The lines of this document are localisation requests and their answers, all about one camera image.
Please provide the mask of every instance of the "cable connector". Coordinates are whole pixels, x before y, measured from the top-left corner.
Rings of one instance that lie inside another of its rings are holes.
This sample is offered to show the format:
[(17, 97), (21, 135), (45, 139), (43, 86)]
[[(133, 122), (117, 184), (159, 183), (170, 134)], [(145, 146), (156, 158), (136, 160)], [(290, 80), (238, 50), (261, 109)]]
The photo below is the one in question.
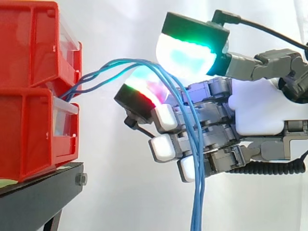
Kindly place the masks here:
[(212, 22), (224, 26), (225, 23), (239, 24), (242, 18), (237, 15), (226, 11), (215, 10)]
[(124, 123), (133, 130), (136, 130), (139, 127), (137, 121), (129, 116), (125, 118)]

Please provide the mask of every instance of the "black cable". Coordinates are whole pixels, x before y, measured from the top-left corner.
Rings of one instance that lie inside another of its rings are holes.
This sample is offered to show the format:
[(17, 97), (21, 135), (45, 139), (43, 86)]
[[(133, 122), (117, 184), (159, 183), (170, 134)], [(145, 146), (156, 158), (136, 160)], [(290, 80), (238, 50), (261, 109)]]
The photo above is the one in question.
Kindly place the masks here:
[(306, 45), (297, 42), (277, 31), (274, 31), (266, 26), (260, 25), (258, 23), (255, 22), (251, 22), (248, 21), (246, 19), (242, 19), (241, 16), (237, 15), (237, 14), (233, 14), (230, 12), (226, 12), (226, 11), (221, 11), (221, 10), (216, 10), (212, 19), (212, 22), (220, 24), (222, 26), (224, 26), (225, 23), (229, 23), (229, 24), (243, 24), (243, 25), (247, 25), (247, 26), (251, 26), (255, 29), (264, 31), (268, 34), (271, 34), (277, 38), (282, 39), (283, 41), (286, 41), (298, 48), (301, 48), (305, 51), (305, 56), (306, 59), (308, 59), (308, 43)]
[(144, 135), (147, 135), (147, 136), (150, 137), (151, 139), (153, 139), (153, 138), (155, 137), (155, 135), (153, 135), (152, 133), (150, 133), (150, 132), (147, 131), (146, 129), (141, 128), (141, 127), (138, 125), (138, 122), (137, 122), (135, 119), (130, 118), (129, 116), (127, 116), (126, 119), (124, 120), (124, 124), (126, 124), (128, 127), (130, 127), (130, 128), (133, 129), (133, 130), (137, 130), (137, 131), (142, 132)]
[(142, 132), (144, 135), (147, 135), (148, 137), (150, 137), (151, 139), (153, 139), (155, 137), (155, 135), (153, 135), (152, 133), (150, 133), (149, 131), (145, 130), (144, 128), (141, 127), (137, 127), (136, 130)]
[(293, 39), (291, 39), (291, 38), (289, 38), (289, 37), (287, 37), (287, 36), (277, 32), (277, 31), (274, 31), (274, 30), (272, 30), (272, 29), (270, 29), (270, 28), (268, 28), (266, 26), (260, 25), (260, 24), (255, 23), (255, 22), (248, 21), (246, 19), (241, 19), (240, 23), (244, 24), (244, 25), (247, 25), (247, 26), (251, 26), (251, 27), (256, 28), (256, 29), (259, 29), (259, 30), (264, 31), (266, 33), (269, 33), (269, 34), (271, 34), (271, 35), (273, 35), (275, 37), (278, 37), (278, 38), (282, 39), (283, 41), (286, 41), (286, 42), (288, 42), (288, 43), (290, 43), (290, 44), (292, 44), (292, 45), (294, 45), (294, 46), (296, 46), (298, 48), (301, 48), (301, 49), (305, 50), (305, 51), (308, 50), (308, 46), (306, 46), (306, 45), (304, 45), (304, 44), (302, 44), (300, 42), (297, 42), (297, 41), (295, 41), (295, 40), (293, 40)]
[(288, 175), (304, 173), (306, 171), (304, 160), (307, 155), (308, 151), (306, 151), (300, 158), (288, 163), (268, 163), (252, 161), (244, 167), (235, 168), (228, 172), (254, 175)]

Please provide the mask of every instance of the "blue cable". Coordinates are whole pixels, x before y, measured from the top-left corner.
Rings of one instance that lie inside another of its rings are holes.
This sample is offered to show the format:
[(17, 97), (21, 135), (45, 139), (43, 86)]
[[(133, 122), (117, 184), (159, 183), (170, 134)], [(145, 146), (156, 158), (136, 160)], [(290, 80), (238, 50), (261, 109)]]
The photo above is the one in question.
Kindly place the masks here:
[[(128, 64), (128, 63), (135, 63), (127, 68), (125, 68), (123, 71), (121, 71), (120, 73), (118, 73), (117, 75), (113, 76), (112, 78), (103, 81), (102, 83), (87, 89), (87, 90), (76, 90), (77, 87), (85, 82), (91, 81), (93, 79), (95, 79), (101, 72), (106, 71), (108, 69), (111, 69), (115, 66), (119, 66), (122, 64)], [(185, 121), (185, 125), (186, 128), (188, 130), (188, 136), (189, 136), (189, 142), (192, 148), (192, 155), (193, 155), (193, 159), (194, 159), (194, 166), (195, 166), (195, 197), (194, 197), (194, 208), (193, 208), (193, 215), (192, 215), (192, 223), (191, 223), (191, 230), (194, 231), (196, 230), (201, 230), (201, 213), (202, 213), (202, 202), (203, 202), (203, 194), (204, 194), (204, 163), (203, 163), (203, 136), (202, 136), (202, 129), (201, 129), (201, 125), (199, 123), (197, 114), (195, 112), (194, 106), (190, 100), (190, 97), (186, 91), (186, 89), (184, 88), (184, 86), (181, 84), (181, 82), (171, 76), (173, 78), (173, 80), (179, 85), (179, 87), (181, 88), (181, 90), (184, 92), (184, 94), (186, 95), (188, 102), (189, 102), (189, 106), (191, 108), (191, 112), (192, 115), (195, 119), (197, 128), (198, 128), (198, 137), (199, 140), (197, 140), (195, 132), (194, 132), (194, 128), (191, 125), (191, 122), (189, 120), (189, 117), (187, 115), (185, 106), (183, 104), (183, 101), (181, 99), (181, 95), (179, 94), (178, 90), (175, 88), (175, 86), (173, 85), (171, 79), (169, 79), (170, 75), (159, 65), (153, 64), (149, 61), (146, 60), (136, 60), (136, 59), (117, 59), (117, 60), (112, 60), (108, 63), (106, 63), (103, 67), (101, 67), (100, 70), (96, 71), (96, 72), (92, 72), (89, 73), (85, 76), (83, 76), (80, 81), (74, 86), (72, 87), (68, 92), (66, 92), (62, 97), (67, 96), (69, 99), (71, 99), (75, 93), (87, 93), (90, 91), (93, 91), (101, 86), (103, 86), (106, 83), (109, 83), (110, 81), (118, 78), (119, 76), (121, 76), (122, 74), (124, 74), (125, 72), (127, 72), (128, 70), (135, 68), (137, 66), (140, 65), (145, 65), (146, 67), (148, 67), (149, 69), (151, 69), (159, 78), (160, 80), (165, 84), (165, 86), (168, 88), (168, 90), (170, 91), (170, 93), (175, 97), (175, 99), (177, 100), (179, 107), (183, 113), (183, 118)]]
[[(159, 66), (159, 70), (163, 74), (164, 73), (167, 74), (167, 72), (160, 65), (157, 65), (157, 66)], [(173, 75), (170, 75), (170, 76), (176, 82), (176, 84), (178, 84), (178, 86), (181, 88), (181, 90), (184, 92), (190, 108), (194, 108), (194, 105), (192, 103), (192, 100), (191, 100), (191, 98), (190, 98), (186, 88), (182, 85), (182, 83), (176, 77), (174, 77)], [(199, 147), (199, 175), (201, 176), (200, 215), (202, 217), (203, 197), (204, 197), (204, 191), (205, 191), (205, 181), (204, 181), (204, 179), (205, 179), (205, 168), (204, 168), (204, 155), (203, 155), (203, 133), (202, 133), (202, 128), (201, 128), (201, 125), (200, 125), (200, 122), (199, 122), (199, 119), (198, 119), (198, 116), (197, 116), (197, 113), (196, 113), (195, 110), (192, 110), (192, 115), (194, 117), (195, 124), (196, 124), (196, 126), (198, 128), (198, 138), (199, 138), (199, 146), (198, 146)], [(201, 230), (201, 226), (202, 226), (201, 221), (202, 220), (200, 220), (200, 224), (198, 225), (200, 230)]]

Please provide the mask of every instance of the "white background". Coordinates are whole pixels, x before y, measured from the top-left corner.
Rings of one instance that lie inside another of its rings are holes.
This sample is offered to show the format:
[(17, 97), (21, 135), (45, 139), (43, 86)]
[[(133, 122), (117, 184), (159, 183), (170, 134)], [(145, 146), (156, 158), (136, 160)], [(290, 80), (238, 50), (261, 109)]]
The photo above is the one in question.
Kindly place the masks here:
[[(83, 43), (84, 74), (114, 58), (155, 60), (155, 45), (167, 11), (207, 21), (215, 9), (223, 9), (294, 39), (303, 38), (292, 0), (58, 2), (76, 38)], [(254, 56), (270, 49), (293, 48), (245, 26), (228, 28), (230, 51)], [(113, 73), (100, 76), (100, 80)], [(76, 98), (81, 107), (79, 161), (85, 162), (89, 181), (64, 209), (60, 231), (189, 230), (194, 184), (180, 181), (175, 162), (155, 163), (147, 137), (123, 124), (125, 112), (113, 97), (124, 80)], [(297, 145), (293, 154), (300, 155), (306, 149)], [(305, 219), (301, 219), (308, 214), (307, 178), (210, 177), (206, 180), (204, 230), (308, 230)]]

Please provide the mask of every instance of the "metal bolt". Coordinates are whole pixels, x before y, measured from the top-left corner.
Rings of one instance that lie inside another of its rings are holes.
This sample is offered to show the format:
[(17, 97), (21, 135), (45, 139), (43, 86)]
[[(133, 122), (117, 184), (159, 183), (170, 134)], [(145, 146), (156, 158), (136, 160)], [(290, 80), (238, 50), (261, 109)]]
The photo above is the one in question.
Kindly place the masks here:
[(87, 182), (88, 182), (87, 173), (79, 173), (76, 176), (76, 185), (85, 186), (85, 185), (87, 185)]

